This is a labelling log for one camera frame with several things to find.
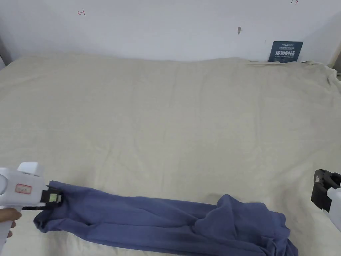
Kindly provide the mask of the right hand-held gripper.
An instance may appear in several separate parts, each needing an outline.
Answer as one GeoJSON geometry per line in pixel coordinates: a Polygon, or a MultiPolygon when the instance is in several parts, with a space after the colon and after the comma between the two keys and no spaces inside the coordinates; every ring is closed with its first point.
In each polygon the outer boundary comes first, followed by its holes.
{"type": "Polygon", "coordinates": [[[316,170],[311,201],[341,231],[341,175],[323,169],[316,170]]]}

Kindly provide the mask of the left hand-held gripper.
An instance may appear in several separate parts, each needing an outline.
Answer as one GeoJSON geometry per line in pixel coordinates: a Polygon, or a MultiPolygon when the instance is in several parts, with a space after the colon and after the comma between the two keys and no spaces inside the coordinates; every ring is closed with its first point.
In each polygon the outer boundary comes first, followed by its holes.
{"type": "MultiPolygon", "coordinates": [[[[62,190],[46,186],[43,169],[38,162],[23,162],[16,170],[0,168],[0,209],[14,208],[21,212],[24,207],[42,206],[40,200],[44,190],[46,209],[62,205],[64,200],[62,190]]],[[[0,223],[1,245],[6,242],[10,227],[9,221],[0,223]]]]}

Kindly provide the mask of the person's left hand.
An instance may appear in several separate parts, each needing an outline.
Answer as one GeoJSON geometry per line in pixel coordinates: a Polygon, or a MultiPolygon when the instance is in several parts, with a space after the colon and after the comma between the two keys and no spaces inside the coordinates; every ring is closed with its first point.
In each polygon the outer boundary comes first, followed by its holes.
{"type": "Polygon", "coordinates": [[[22,217],[22,214],[14,208],[3,208],[0,209],[0,223],[10,222],[11,227],[7,233],[7,238],[13,236],[11,229],[16,227],[16,221],[22,217]]]}

